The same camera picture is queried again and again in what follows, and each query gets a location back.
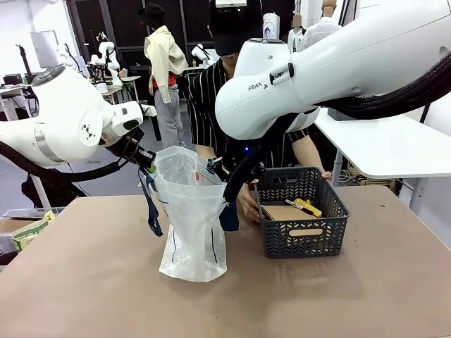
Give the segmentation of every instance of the brown table surface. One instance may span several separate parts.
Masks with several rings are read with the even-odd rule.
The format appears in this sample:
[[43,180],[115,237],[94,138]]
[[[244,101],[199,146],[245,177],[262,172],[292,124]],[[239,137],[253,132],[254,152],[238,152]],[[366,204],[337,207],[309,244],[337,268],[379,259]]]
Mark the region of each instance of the brown table surface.
[[338,192],[339,256],[270,260],[242,224],[210,283],[159,272],[144,197],[77,199],[0,274],[0,337],[451,335],[450,251],[388,189]]

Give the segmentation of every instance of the floor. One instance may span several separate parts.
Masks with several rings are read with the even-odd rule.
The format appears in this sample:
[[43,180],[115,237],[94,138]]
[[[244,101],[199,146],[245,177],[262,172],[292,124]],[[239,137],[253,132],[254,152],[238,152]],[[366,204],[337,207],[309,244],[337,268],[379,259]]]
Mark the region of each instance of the floor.
[[[185,104],[181,105],[181,116],[187,148],[194,150],[194,146],[191,144],[190,119]],[[152,123],[144,122],[141,128],[145,132],[145,136],[140,143],[141,146],[144,149],[155,152],[162,150],[163,145],[161,141],[155,140]],[[80,172],[98,168],[113,161],[117,161],[117,158],[106,149],[99,147],[94,156],[88,161],[75,162],[71,163],[71,165],[75,172]],[[59,165],[55,168],[60,171],[70,172],[70,168],[67,165]],[[31,200],[25,197],[20,190],[21,184],[26,179],[27,173],[25,171],[7,162],[5,158],[0,157],[0,216],[11,209],[33,208]],[[137,166],[127,164],[117,173],[98,180],[82,182],[80,185],[92,196],[136,195],[142,194],[142,188],[138,187],[139,182]]]

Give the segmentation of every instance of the plastic bag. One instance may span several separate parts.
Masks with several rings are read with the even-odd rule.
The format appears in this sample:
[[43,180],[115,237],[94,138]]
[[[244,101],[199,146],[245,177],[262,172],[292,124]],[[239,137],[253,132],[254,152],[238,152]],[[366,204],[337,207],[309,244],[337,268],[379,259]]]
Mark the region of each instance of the plastic bag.
[[226,241],[219,215],[226,184],[208,160],[172,146],[156,154],[154,193],[171,222],[160,272],[191,282],[209,282],[227,270]]

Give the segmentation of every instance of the gray pants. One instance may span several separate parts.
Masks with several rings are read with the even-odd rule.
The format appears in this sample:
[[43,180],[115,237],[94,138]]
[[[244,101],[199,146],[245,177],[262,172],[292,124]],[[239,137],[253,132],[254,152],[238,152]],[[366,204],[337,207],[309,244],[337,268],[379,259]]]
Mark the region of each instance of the gray pants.
[[155,92],[156,119],[160,127],[161,141],[163,141],[164,148],[185,146],[178,89],[169,89],[169,96],[171,102],[165,104],[161,92],[159,90]]

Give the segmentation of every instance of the white desk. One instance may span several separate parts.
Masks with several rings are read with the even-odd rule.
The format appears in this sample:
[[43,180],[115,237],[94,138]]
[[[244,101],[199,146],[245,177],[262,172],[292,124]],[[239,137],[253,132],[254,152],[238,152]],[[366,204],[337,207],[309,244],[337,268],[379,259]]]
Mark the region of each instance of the white desk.
[[135,81],[136,80],[138,80],[138,79],[140,79],[141,77],[140,76],[127,76],[127,77],[122,77],[121,79],[122,79],[122,81],[124,81],[124,82],[131,82],[131,83],[133,83],[133,89],[135,90],[135,97],[136,97],[136,101],[140,101],[139,99],[138,99],[138,92],[137,92],[137,90],[136,90],[136,84],[135,84]]
[[114,94],[117,92],[120,92],[122,90],[122,87],[114,87],[114,86],[108,86],[108,91],[106,93],[101,93],[102,96],[109,96],[111,100],[111,104],[116,104],[116,100],[114,99]]
[[344,155],[369,178],[416,178],[409,206],[417,212],[426,180],[451,176],[451,137],[406,116],[339,122],[322,108],[315,123],[338,149],[334,186]]
[[[27,87],[30,87],[30,85],[25,85],[24,84],[24,85],[21,85],[21,86],[14,86],[14,87],[11,87],[11,88],[1,88],[0,89],[0,107],[3,110],[3,112],[5,113],[6,119],[8,121],[10,121],[11,118],[6,112],[6,107],[4,106],[2,95],[17,95],[17,96],[23,96],[24,97],[23,89],[25,89]],[[31,115],[30,109],[28,108],[28,105],[26,103],[25,103],[25,110],[27,111],[28,116],[31,118],[32,115]]]

